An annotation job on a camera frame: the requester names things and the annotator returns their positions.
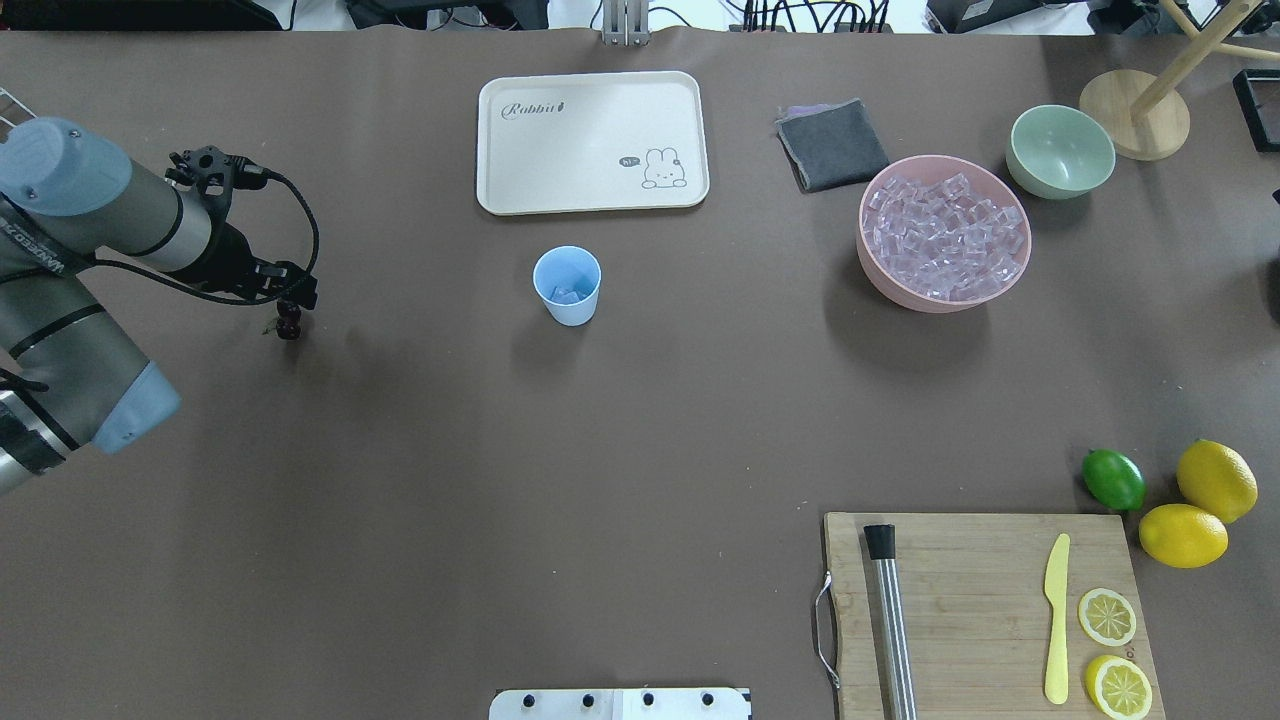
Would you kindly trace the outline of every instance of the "yellow knife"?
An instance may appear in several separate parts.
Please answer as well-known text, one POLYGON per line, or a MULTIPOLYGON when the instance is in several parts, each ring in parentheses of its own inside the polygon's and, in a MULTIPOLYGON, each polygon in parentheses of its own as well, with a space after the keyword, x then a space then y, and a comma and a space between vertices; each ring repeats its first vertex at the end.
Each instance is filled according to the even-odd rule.
POLYGON ((1062 533, 1053 542, 1044 568, 1044 597, 1053 606, 1053 628, 1048 635, 1048 661, 1044 664, 1044 697, 1053 705, 1066 702, 1066 556, 1071 536, 1062 533))

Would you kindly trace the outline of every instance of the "gray cloth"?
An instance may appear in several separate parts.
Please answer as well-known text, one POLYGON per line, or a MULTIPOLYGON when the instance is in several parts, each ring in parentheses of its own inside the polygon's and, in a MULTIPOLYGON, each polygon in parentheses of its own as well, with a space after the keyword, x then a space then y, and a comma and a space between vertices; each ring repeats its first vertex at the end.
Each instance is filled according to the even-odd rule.
POLYGON ((776 124, 806 192, 864 182, 888 167, 867 106, 856 97, 790 108, 776 124))

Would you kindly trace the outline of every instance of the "white floor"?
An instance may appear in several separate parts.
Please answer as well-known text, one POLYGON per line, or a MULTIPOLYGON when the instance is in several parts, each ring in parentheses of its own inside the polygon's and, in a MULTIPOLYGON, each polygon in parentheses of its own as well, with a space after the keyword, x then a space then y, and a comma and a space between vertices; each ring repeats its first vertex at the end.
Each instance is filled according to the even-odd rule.
MULTIPOLYGON (((343 0, 256 0, 260 5, 274 12, 280 18, 280 24, 288 27, 289 10, 294 1, 297 12, 294 29, 353 29, 351 17, 347 14, 343 0)), ((547 15, 550 27, 586 27, 595 13, 599 0, 550 0, 547 15)), ((732 5, 741 8, 744 0, 650 0, 652 8, 669 8, 680 13, 690 24, 707 29, 727 29, 730 24, 741 22, 741 13, 732 9, 732 5)), ((1206 18, 1213 8, 1213 0, 1192 0, 1192 12, 1197 18, 1206 18)), ((818 8, 819 19, 824 19, 831 12, 831 5, 818 8)), ((812 15, 805 9, 794 12, 796 27, 803 32, 813 32, 814 23, 812 15)), ((1087 17, 1089 6, 1085 3, 1073 3, 1069 5, 1051 5, 1048 8, 1023 13, 998 23, 975 29, 975 33, 996 35, 1093 35, 1087 17)), ((931 32, 925 24, 925 0, 890 0, 888 24, 893 32, 899 33, 925 33, 931 32)), ((456 14, 458 19, 475 22, 476 15, 456 14)), ((649 15, 652 29, 682 24, 673 14, 666 12, 652 12, 649 15)), ((595 27, 600 27, 599 19, 595 27)), ((448 29, 466 29, 463 26, 452 24, 448 29)))

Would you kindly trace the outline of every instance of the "pink bowl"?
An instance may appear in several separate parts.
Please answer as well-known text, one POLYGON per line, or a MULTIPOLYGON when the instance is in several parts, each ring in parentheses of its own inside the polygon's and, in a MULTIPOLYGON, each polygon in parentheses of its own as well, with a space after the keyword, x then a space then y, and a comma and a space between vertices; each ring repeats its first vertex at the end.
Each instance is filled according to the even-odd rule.
POLYGON ((973 307, 975 305, 982 305, 983 302, 991 300, 992 297, 998 297, 1004 295, 1009 288, 1014 287, 1019 279, 1021 279, 1023 273, 1027 272, 1027 263, 1032 259, 1032 225, 1027 220, 1027 211, 1023 210, 1023 204, 1018 201, 1018 196, 1014 191, 1009 190, 1004 182, 996 176, 987 172, 984 168, 979 168, 968 160, 961 160, 960 158, 952 158, 950 155, 916 155, 914 158, 904 158, 897 163, 884 168, 878 176, 872 178, 868 183, 867 191, 863 193, 863 200, 858 205, 858 261, 863 264, 863 270, 867 277, 870 278, 872 284, 876 290, 884 293, 893 302, 897 302, 902 307, 909 307, 911 310, 919 310, 920 313, 955 313, 957 310, 964 310, 966 307, 973 307), (867 247, 867 233, 870 228, 867 227, 867 201, 870 196, 879 190, 888 178, 893 176, 902 176, 908 179, 918 179, 925 184, 933 184, 936 182, 945 181, 956 173, 964 173, 969 178, 969 186, 973 187, 974 192, 982 193, 989 197, 992 202, 1000 206, 1012 205, 1018 208, 1018 211, 1023 215, 1023 234, 1027 237, 1027 242, 1014 256, 1014 260, 1021 266, 1018 274, 1014 275, 1011 281, 1005 283, 995 295, 982 297, 978 300, 966 300, 963 302, 952 302, 950 300, 932 300, 916 293, 905 284, 897 282, 884 268, 881 268, 879 263, 876 260, 876 255, 867 247))

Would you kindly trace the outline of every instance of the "wooden cutting board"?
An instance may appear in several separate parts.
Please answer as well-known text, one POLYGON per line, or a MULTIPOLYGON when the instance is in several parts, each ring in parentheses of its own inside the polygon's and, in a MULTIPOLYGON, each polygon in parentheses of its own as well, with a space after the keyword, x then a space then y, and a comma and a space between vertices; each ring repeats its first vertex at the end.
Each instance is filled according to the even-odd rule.
POLYGON ((1129 543, 1116 515, 964 515, 828 512, 842 720, 884 720, 884 675, 877 662, 876 569, 863 525, 897 528, 897 565, 916 708, 922 720, 1098 720, 1084 667, 1100 655, 1133 660, 1151 680, 1151 720, 1164 720, 1156 666, 1142 619, 1129 543), (1044 565, 1059 533, 1071 536, 1068 569, 1066 705, 1044 698, 1052 610, 1044 565), (1080 597, 1097 587, 1123 594, 1138 633, 1117 648, 1089 639, 1076 619, 1080 597))

